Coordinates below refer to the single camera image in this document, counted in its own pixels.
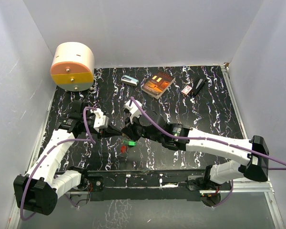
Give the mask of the green tagged key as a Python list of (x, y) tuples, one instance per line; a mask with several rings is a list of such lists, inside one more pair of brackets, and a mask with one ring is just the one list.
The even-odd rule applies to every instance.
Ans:
[(130, 147), (134, 147), (136, 146), (136, 142), (135, 141), (123, 141), (124, 145), (130, 146)]

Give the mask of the red keyring opener tool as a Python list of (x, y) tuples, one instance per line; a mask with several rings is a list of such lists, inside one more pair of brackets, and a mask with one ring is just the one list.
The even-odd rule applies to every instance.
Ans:
[(121, 153), (124, 154), (127, 151), (127, 146), (121, 147)]

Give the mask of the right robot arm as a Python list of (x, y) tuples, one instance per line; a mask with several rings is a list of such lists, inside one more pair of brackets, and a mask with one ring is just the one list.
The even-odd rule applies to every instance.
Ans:
[(229, 161), (205, 169), (203, 184), (208, 189), (228, 180), (245, 177), (256, 182), (268, 180), (269, 150), (263, 137), (234, 139), (212, 135), (183, 124), (168, 123), (156, 112), (125, 119), (122, 133), (133, 141), (141, 137), (160, 143), (173, 151), (203, 152)]

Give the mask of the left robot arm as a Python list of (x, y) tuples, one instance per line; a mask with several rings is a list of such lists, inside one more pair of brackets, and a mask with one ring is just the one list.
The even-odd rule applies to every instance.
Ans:
[(58, 119), (43, 153), (25, 175), (18, 175), (13, 182), (22, 220), (27, 220), (25, 210), (49, 215), (58, 199), (68, 191), (88, 187), (86, 169), (71, 167), (61, 175), (57, 175), (56, 171), (73, 143), (95, 144), (92, 134), (101, 139), (121, 136), (122, 132), (110, 123), (101, 109), (90, 107), (87, 102), (72, 102), (67, 114)]

